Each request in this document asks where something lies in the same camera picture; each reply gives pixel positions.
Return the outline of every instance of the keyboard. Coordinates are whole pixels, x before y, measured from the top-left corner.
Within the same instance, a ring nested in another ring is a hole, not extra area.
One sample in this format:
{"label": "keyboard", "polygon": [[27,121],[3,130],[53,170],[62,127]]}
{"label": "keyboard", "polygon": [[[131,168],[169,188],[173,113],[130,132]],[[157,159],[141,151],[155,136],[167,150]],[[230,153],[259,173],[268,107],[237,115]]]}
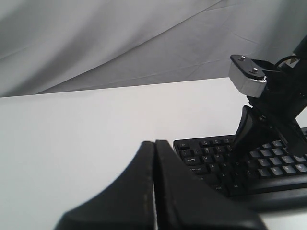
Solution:
{"label": "keyboard", "polygon": [[[307,136],[307,128],[302,129]],[[297,157],[276,140],[240,158],[234,135],[175,140],[174,149],[199,180],[255,211],[307,207],[307,153]]]}

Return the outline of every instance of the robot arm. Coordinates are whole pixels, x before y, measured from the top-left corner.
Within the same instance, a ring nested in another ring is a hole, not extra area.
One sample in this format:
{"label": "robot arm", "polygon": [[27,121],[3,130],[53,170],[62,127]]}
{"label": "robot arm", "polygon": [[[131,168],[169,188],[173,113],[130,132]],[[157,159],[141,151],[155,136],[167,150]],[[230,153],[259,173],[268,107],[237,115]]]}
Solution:
{"label": "robot arm", "polygon": [[281,139],[289,153],[307,153],[305,135],[295,119],[307,106],[307,36],[294,53],[275,65],[231,56],[229,77],[252,106],[243,107],[233,151],[243,154]]}

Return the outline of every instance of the white cloth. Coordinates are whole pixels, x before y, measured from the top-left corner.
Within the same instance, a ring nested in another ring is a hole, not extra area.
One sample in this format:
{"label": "white cloth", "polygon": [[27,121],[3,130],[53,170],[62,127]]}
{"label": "white cloth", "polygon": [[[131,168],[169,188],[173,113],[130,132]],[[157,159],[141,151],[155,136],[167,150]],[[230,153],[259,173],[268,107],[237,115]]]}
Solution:
{"label": "white cloth", "polygon": [[307,32],[305,0],[5,2],[0,96],[227,77],[231,54],[275,62]]}

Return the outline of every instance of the white table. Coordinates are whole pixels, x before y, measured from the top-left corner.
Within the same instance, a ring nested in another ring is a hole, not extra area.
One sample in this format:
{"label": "white table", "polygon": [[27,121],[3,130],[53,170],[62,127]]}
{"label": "white table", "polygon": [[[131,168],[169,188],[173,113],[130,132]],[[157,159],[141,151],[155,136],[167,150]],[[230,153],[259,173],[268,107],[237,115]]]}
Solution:
{"label": "white table", "polygon": [[[246,103],[229,79],[0,98],[0,229],[53,229],[143,140],[233,134]],[[306,112],[298,121],[307,126]],[[262,217],[271,230],[303,229],[307,209]]]}

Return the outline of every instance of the black cable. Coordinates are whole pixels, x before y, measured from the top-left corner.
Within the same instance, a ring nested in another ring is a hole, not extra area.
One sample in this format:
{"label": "black cable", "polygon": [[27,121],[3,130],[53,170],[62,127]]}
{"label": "black cable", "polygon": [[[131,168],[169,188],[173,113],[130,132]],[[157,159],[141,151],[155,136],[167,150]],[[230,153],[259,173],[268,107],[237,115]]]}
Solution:
{"label": "black cable", "polygon": [[289,60],[289,59],[299,59],[299,57],[297,55],[290,55],[290,56],[286,56],[282,59],[280,59],[274,66],[278,67],[280,64],[282,64],[284,61]]}

